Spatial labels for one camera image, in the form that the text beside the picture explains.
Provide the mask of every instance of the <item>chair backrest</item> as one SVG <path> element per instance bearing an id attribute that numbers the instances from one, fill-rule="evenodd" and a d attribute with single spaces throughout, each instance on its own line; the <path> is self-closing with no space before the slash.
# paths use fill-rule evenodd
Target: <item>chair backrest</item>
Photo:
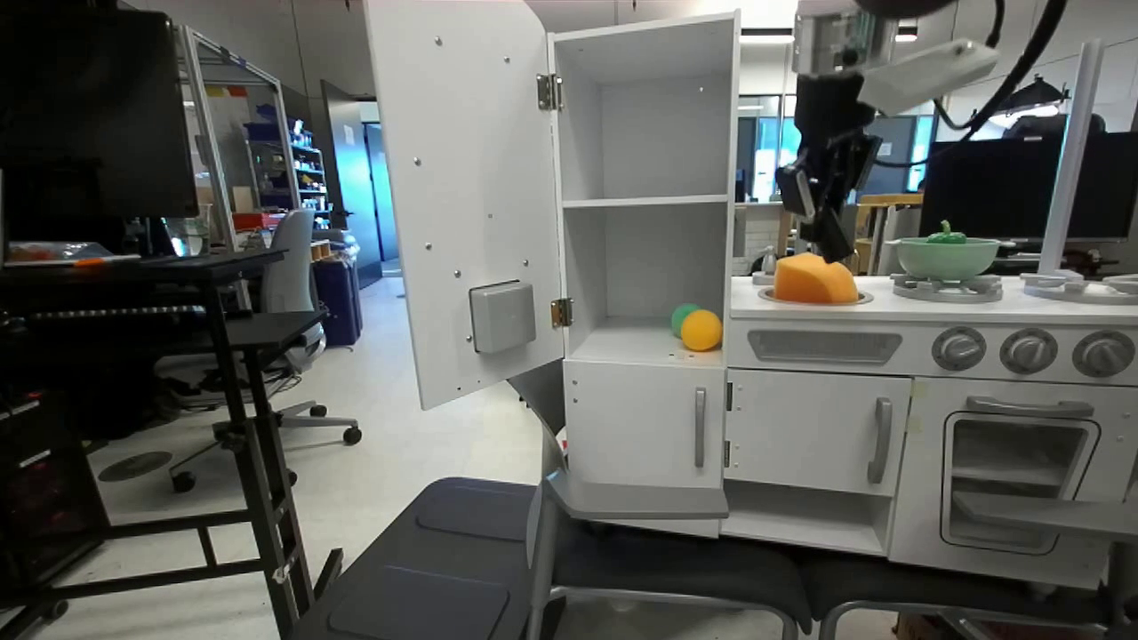
<path id="1" fill-rule="evenodd" d="M 261 282 L 261 311 L 267 312 L 313 312 L 313 212 L 286 212 L 274 231 L 274 250 L 286 250 L 286 261 L 269 263 Z M 305 330 L 305 348 L 291 348 L 287 364 L 305 370 L 310 358 L 325 353 L 325 324 Z"/>

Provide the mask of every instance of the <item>oven door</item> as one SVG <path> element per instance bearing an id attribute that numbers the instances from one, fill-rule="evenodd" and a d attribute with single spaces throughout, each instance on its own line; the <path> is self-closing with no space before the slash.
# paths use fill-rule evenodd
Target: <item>oven door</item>
<path id="1" fill-rule="evenodd" d="M 894 557 L 1039 583 L 1091 583 L 1106 542 L 982 519 L 986 503 L 1119 506 L 1138 398 L 1125 388 L 919 382 L 894 519 Z"/>

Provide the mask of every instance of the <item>stove knob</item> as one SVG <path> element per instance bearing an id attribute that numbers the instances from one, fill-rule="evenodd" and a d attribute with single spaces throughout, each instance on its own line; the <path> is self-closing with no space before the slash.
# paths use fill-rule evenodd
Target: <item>stove knob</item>
<path id="1" fill-rule="evenodd" d="M 1075 365 L 1090 377 L 1118 377 L 1136 364 L 1136 342 L 1114 330 L 1078 342 Z"/>
<path id="2" fill-rule="evenodd" d="M 986 358 L 986 353 L 990 353 L 990 346 L 986 346 L 982 330 L 973 330 L 973 326 L 954 326 L 954 330 L 938 334 L 931 346 L 931 358 L 941 370 L 972 370 Z"/>
<path id="3" fill-rule="evenodd" d="M 1020 334 L 1015 334 L 1015 339 L 1002 342 L 1002 353 L 1001 353 L 1001 355 L 1002 355 L 1002 365 L 1007 365 L 1011 374 L 1031 377 L 1031 374 L 1053 365 L 1053 364 L 1055 364 L 1055 353 L 1060 353 L 1060 346 L 1055 346 L 1053 334 L 1046 334 L 1046 330 L 1020 330 Z"/>

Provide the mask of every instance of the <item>black desk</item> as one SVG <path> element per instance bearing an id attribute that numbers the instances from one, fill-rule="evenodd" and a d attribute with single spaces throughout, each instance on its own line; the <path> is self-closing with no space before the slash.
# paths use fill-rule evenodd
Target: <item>black desk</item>
<path id="1" fill-rule="evenodd" d="M 45 613 L 57 613 L 68 596 L 217 581 L 234 574 L 263 574 L 282 634 L 313 605 L 310 562 L 261 364 L 274 353 L 286 353 L 319 318 L 234 318 L 225 307 L 232 286 L 255 276 L 282 256 L 286 254 L 238 254 L 204 261 L 102 263 L 84 270 L 0 266 L 4 382 L 49 385 L 68 370 L 83 377 L 84 364 L 114 358 L 126 353 L 212 353 L 232 415 L 227 426 L 217 426 L 217 441 L 232 448 L 244 496 L 244 511 L 112 526 L 112 538 L 195 530 L 204 547 L 198 569 L 80 587 L 43 587 L 38 595 L 30 595 L 25 614 L 0 628 L 0 637 L 33 627 Z M 255 406 L 253 415 L 244 415 L 234 353 L 243 353 L 244 364 L 244 382 Z M 253 526 L 261 557 L 217 562 L 210 526 L 232 522 Z"/>

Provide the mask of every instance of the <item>floor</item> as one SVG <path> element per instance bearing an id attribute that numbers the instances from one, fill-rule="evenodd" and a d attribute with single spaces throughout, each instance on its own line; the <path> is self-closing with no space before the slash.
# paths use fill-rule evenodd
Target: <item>floor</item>
<path id="1" fill-rule="evenodd" d="M 332 547 L 357 557 L 429 479 L 489 477 L 537 479 L 537 421 L 500 385 L 472 398 L 425 412 L 417 402 L 417 370 L 401 282 L 382 282 L 363 291 L 366 334 L 357 348 L 332 348 L 282 402 L 327 402 L 332 415 L 357 415 L 363 444 L 346 448 L 338 435 L 286 435 L 287 464 L 300 472 L 296 503 L 304 511 L 305 554 L 313 574 Z M 129 441 L 91 453 L 91 468 L 107 468 L 139 453 L 170 453 L 173 460 L 210 441 L 217 415 L 195 415 L 144 430 Z M 238 472 L 227 455 L 205 455 L 195 465 L 195 490 L 170 496 L 167 472 L 146 472 L 126 483 L 102 483 L 114 522 L 243 510 Z M 222 557 L 250 557 L 250 526 L 217 530 Z M 107 581 L 198 562 L 193 538 L 149 538 L 112 543 L 76 581 Z M 212 581 L 195 587 L 164 587 L 114 596 L 72 601 L 72 613 L 45 627 L 45 640 L 269 640 L 274 614 L 261 575 Z M 735 608 L 673 608 L 636 601 L 574 601 L 560 640 L 764 640 L 777 624 Z M 845 640 L 883 640 L 888 620 L 849 620 Z"/>

